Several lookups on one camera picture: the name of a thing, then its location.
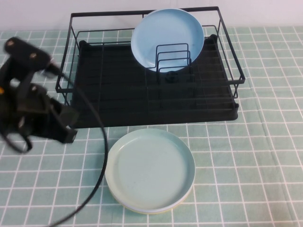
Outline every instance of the metal wire rack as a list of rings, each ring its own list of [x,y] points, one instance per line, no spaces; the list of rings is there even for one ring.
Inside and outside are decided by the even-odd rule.
[[[203,25],[211,34],[204,37],[203,49],[193,62],[187,43],[166,44],[180,46],[177,52],[184,53],[184,58],[176,59],[160,58],[168,52],[158,50],[163,45],[157,46],[155,71],[145,69],[136,61],[130,40],[92,42],[81,38],[83,34],[89,37],[93,33],[133,28],[76,32],[72,26],[75,17],[144,17],[152,10],[71,15],[61,69],[66,70],[69,78],[82,88],[106,126],[227,121],[237,118],[239,105],[235,99],[238,97],[238,86],[244,83],[245,77],[221,13],[217,7],[184,10],[216,12],[218,26]],[[170,67],[171,71],[162,72],[166,69],[161,66],[162,61],[181,59],[186,62],[185,65],[176,65]],[[80,112],[77,128],[97,126],[70,84],[62,83],[58,78],[56,91],[63,94],[66,105]]]

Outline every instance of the wall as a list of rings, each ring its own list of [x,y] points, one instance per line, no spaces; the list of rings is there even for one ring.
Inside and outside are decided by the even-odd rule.
[[[303,25],[303,0],[0,0],[0,30],[67,29],[72,12],[202,6],[219,6],[227,26]]]

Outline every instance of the table surface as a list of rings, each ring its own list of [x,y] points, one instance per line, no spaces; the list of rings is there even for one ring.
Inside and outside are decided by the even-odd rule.
[[[103,181],[67,226],[303,226],[303,26],[228,31],[247,78],[239,86],[237,120],[107,129],[110,146],[139,128],[180,137],[196,162],[195,185],[186,200],[162,214],[137,214],[118,204]],[[14,35],[61,62],[66,31],[0,32],[0,46]],[[102,39],[130,36],[109,32]],[[0,64],[6,59],[0,50]],[[34,82],[62,101],[54,79],[36,75]],[[43,226],[59,219],[86,198],[99,176],[104,157],[99,129],[79,130],[67,146],[33,140],[33,150],[24,156],[0,141],[0,226]]]

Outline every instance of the light blue plate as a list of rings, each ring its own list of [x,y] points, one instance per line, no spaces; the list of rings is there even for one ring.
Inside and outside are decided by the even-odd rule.
[[[142,19],[133,32],[131,47],[137,61],[152,71],[157,70],[156,55],[160,52],[170,52],[161,53],[158,57],[158,60],[161,60],[159,72],[168,72],[187,66],[187,50],[190,51],[191,61],[194,61],[200,54],[203,43],[204,32],[194,16],[181,9],[161,9]]]
[[[189,194],[195,162],[175,135],[158,129],[133,131],[111,148],[105,172],[113,196],[140,213],[159,213]]]

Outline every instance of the cable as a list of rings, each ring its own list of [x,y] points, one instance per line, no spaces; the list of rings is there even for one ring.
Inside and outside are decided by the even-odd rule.
[[[32,148],[32,143],[24,136],[22,136],[22,138],[24,139],[25,143],[27,144],[27,149],[23,150],[19,147],[17,147],[6,135],[6,133],[4,132],[4,127],[2,122],[0,121],[0,136],[3,138],[3,140],[8,144],[8,146],[10,146],[12,149],[14,149],[17,153],[19,154],[26,154],[28,153],[31,148]]]
[[[70,213],[69,215],[65,216],[64,218],[50,224],[48,227],[55,227],[57,225],[60,225],[62,223],[64,223],[65,221],[69,220],[70,218],[72,218],[74,215],[76,215],[77,213],[79,213],[84,207],[85,205],[91,200],[91,198],[93,198],[93,196],[95,195],[95,193],[97,192],[99,186],[101,185],[102,179],[104,177],[105,174],[105,169],[106,169],[106,165],[107,165],[107,158],[108,158],[108,144],[107,144],[107,136],[105,133],[105,129],[104,129],[104,125],[99,117],[99,114],[97,113],[97,111],[95,110],[95,108],[93,107],[93,105],[90,103],[90,101],[86,98],[85,94],[82,92],[82,90],[80,88],[78,88],[77,86],[74,85],[74,83],[67,77],[65,76],[62,72],[60,72],[60,76],[63,77],[67,82],[69,82],[73,88],[76,89],[76,91],[78,92],[78,94],[81,96],[81,98],[83,99],[83,101],[87,104],[87,106],[89,107],[89,109],[92,111],[94,117],[96,118],[103,137],[104,137],[104,146],[105,146],[105,151],[104,151],[104,162],[103,162],[103,166],[102,166],[102,170],[101,170],[101,174],[99,176],[99,179],[97,180],[97,183],[94,187],[94,189],[91,191],[91,193],[89,194],[89,196],[87,197],[87,199],[72,213]]]

